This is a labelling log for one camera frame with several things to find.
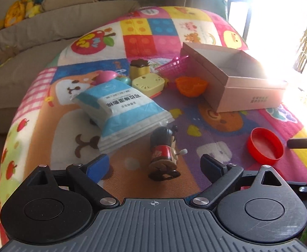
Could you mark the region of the red plastic lid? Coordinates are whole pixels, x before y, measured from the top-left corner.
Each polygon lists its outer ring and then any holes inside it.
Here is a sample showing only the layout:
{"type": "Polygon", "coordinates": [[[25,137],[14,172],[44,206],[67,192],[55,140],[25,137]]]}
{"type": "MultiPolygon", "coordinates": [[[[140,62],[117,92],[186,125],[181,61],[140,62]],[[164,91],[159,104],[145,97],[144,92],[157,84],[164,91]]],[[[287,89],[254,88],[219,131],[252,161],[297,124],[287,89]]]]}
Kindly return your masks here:
{"type": "Polygon", "coordinates": [[[261,165],[274,166],[284,155],[284,147],[274,132],[263,127],[254,128],[247,140],[247,150],[261,165]]]}

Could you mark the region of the mickey wind-up toy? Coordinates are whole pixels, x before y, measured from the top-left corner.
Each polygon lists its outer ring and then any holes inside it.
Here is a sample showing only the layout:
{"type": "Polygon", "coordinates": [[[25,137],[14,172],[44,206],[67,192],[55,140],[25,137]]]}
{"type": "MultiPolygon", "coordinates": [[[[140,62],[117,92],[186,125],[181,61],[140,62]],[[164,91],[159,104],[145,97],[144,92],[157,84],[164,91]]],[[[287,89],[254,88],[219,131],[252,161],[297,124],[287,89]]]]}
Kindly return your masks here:
{"type": "Polygon", "coordinates": [[[149,178],[153,181],[165,181],[180,177],[177,170],[179,156],[188,150],[176,150],[176,134],[178,127],[161,126],[156,128],[150,136],[151,161],[149,164],[149,178]]]}

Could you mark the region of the blue white wet wipes pack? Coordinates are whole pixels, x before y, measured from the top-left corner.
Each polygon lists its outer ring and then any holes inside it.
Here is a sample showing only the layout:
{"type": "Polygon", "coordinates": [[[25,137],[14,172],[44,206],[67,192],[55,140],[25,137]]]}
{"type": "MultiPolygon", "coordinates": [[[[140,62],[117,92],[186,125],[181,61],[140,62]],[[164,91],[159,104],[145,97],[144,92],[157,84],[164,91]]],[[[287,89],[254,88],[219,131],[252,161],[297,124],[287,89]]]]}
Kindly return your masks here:
{"type": "Polygon", "coordinates": [[[172,114],[137,89],[116,79],[91,87],[72,102],[101,130],[98,149],[108,154],[174,121],[172,114]]]}

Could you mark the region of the orange plastic cup mould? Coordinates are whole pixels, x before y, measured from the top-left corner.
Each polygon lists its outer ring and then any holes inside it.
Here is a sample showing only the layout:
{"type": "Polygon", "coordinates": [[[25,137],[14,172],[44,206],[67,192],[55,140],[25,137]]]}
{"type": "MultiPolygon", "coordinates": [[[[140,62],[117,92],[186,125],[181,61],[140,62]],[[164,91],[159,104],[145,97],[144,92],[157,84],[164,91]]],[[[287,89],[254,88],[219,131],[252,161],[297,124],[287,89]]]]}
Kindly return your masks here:
{"type": "Polygon", "coordinates": [[[199,77],[181,76],[175,79],[176,87],[182,95],[189,98],[199,97],[208,86],[208,82],[199,77]]]}

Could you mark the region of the pink plastic basket scoop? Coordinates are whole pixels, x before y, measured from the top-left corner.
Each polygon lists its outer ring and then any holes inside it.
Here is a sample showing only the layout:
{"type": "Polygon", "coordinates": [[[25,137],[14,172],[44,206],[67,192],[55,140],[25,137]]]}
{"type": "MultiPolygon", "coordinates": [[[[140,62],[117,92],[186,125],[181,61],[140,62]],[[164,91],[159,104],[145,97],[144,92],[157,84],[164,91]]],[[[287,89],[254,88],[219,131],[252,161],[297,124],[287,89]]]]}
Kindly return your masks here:
{"type": "Polygon", "coordinates": [[[188,66],[188,56],[175,57],[170,62],[155,68],[157,73],[171,82],[176,78],[185,76],[188,66]]]}

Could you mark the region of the colourful cartoon play mat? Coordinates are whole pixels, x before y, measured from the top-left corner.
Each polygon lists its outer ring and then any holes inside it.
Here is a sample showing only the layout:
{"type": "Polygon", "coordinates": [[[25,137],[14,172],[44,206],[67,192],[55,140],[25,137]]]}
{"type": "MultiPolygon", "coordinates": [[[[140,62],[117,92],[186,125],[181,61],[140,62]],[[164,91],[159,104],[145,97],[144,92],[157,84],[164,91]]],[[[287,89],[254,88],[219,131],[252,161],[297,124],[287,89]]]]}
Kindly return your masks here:
{"type": "Polygon", "coordinates": [[[81,36],[8,132],[3,251],[307,251],[307,109],[273,73],[200,9],[81,36]]]}

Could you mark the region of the pink cardboard box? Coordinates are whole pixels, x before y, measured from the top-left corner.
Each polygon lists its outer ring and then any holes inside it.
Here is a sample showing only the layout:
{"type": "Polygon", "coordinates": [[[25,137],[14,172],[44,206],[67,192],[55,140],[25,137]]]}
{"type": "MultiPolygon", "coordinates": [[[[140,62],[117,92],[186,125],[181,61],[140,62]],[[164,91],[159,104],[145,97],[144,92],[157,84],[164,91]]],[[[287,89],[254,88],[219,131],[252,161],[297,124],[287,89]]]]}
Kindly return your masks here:
{"type": "Polygon", "coordinates": [[[202,94],[217,113],[277,108],[285,83],[267,77],[261,64],[243,50],[184,42],[188,76],[208,82],[202,94]]]}

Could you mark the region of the pink teal squishy toy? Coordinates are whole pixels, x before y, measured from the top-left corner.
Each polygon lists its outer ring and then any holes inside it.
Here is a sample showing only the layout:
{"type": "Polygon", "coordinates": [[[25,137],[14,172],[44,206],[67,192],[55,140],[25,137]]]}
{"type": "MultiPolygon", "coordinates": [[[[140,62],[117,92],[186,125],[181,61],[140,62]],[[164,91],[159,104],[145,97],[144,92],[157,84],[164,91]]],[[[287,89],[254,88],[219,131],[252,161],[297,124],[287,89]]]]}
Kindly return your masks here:
{"type": "Polygon", "coordinates": [[[93,78],[91,85],[100,85],[113,79],[121,81],[129,86],[131,86],[132,83],[131,79],[128,76],[120,75],[115,71],[99,71],[98,74],[93,78]]]}

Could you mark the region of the yellow cat face toy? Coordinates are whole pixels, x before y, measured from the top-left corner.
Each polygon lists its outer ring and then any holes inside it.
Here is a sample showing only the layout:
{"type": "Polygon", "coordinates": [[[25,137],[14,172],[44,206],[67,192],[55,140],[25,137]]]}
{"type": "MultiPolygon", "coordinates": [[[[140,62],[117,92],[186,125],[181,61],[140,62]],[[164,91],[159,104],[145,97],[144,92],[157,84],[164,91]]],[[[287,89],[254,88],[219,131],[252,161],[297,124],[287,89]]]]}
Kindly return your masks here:
{"type": "Polygon", "coordinates": [[[155,73],[148,73],[135,78],[132,86],[147,97],[155,97],[164,89],[165,80],[155,73]]]}

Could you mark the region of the pudding shaped toy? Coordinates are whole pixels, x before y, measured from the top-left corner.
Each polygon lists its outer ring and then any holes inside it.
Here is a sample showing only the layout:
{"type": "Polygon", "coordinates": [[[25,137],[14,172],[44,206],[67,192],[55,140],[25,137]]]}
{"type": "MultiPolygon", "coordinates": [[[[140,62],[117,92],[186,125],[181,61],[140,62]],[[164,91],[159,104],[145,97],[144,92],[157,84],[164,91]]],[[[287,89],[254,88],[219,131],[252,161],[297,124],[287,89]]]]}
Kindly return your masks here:
{"type": "Polygon", "coordinates": [[[129,77],[131,80],[134,80],[148,73],[150,73],[150,63],[148,60],[137,59],[131,61],[129,69],[129,77]]]}

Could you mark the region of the beige sofa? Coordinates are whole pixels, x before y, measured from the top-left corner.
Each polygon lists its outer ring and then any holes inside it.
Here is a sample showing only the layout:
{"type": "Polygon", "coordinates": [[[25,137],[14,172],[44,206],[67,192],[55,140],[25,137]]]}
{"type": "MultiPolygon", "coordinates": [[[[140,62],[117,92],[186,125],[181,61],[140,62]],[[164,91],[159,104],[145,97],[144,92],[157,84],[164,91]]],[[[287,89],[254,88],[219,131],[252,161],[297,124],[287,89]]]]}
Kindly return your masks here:
{"type": "Polygon", "coordinates": [[[0,31],[0,50],[19,54],[0,65],[0,134],[8,132],[28,88],[68,44],[110,21],[139,9],[138,1],[86,3],[41,13],[0,31]]]}

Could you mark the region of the brown plush on sofa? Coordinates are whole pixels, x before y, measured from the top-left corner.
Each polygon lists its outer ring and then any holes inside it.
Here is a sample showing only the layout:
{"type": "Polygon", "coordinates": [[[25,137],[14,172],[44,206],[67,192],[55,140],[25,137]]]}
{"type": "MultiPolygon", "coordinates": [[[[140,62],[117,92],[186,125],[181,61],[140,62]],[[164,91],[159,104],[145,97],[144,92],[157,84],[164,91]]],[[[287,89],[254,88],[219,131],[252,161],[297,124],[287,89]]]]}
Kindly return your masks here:
{"type": "Polygon", "coordinates": [[[19,54],[19,49],[17,47],[7,46],[4,50],[0,50],[0,65],[4,64],[9,59],[17,56],[19,54]]]}

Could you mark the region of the yellow plush toy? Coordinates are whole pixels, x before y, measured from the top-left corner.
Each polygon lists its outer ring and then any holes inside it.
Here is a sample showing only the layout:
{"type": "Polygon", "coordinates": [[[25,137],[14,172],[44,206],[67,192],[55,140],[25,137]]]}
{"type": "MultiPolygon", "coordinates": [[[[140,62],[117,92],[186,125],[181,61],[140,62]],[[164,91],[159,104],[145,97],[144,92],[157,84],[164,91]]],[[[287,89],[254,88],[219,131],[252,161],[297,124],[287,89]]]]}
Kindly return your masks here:
{"type": "Polygon", "coordinates": [[[33,7],[33,0],[17,0],[8,9],[4,19],[4,27],[10,27],[23,21],[26,13],[33,7]]]}

